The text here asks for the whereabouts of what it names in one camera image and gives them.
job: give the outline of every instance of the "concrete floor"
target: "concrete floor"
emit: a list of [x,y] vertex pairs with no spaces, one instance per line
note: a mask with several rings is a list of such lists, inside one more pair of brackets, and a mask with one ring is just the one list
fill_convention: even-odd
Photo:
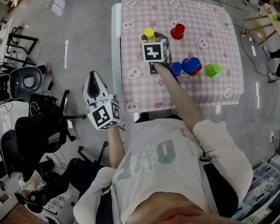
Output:
[[[215,0],[197,1],[219,5]],[[48,94],[61,99],[64,90],[70,90],[68,114],[87,112],[82,87],[91,70],[96,70],[101,75],[112,92],[111,7],[120,2],[121,0],[66,0],[64,9],[58,9],[58,16],[52,11],[54,0],[22,1],[9,16],[15,16],[14,25],[24,26],[23,34],[40,39],[31,58],[37,64],[48,62],[50,65],[54,74],[54,86]],[[236,25],[242,27],[244,18],[257,16],[255,10],[251,6],[245,6],[242,0],[226,0],[226,3],[232,5],[226,5],[226,10]],[[242,29],[236,26],[234,29],[243,65],[245,92],[238,105],[205,106],[200,107],[200,111],[204,119],[225,121],[235,143],[247,155],[251,164],[256,165],[261,159],[267,160],[274,154],[274,147],[268,142],[271,132],[274,137],[280,137],[280,81],[268,84],[267,77],[255,72],[253,63],[240,44],[239,32]],[[254,46],[254,56],[249,37],[254,39],[254,35],[249,34],[246,38],[242,37],[242,42],[257,70],[262,74],[267,73],[267,67],[275,71],[280,59],[268,62],[262,46]],[[64,68],[66,40],[69,41],[67,69]],[[265,45],[275,51],[280,48],[280,38],[275,34]],[[51,77],[47,77],[44,90],[47,90],[50,79]],[[259,108],[256,83],[259,84]],[[4,130],[13,127],[18,117],[28,114],[27,106],[15,102],[10,112],[0,108],[0,137]],[[104,140],[107,140],[106,132],[95,130],[88,119],[74,122],[74,130],[71,132],[76,133],[77,140],[68,141],[60,149],[68,161],[78,157],[79,146],[98,157]]]

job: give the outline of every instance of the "green cup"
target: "green cup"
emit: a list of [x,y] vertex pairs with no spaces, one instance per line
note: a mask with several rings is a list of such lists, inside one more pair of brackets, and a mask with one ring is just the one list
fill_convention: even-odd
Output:
[[208,64],[205,67],[205,73],[208,77],[214,77],[216,74],[221,72],[221,67],[218,64]]

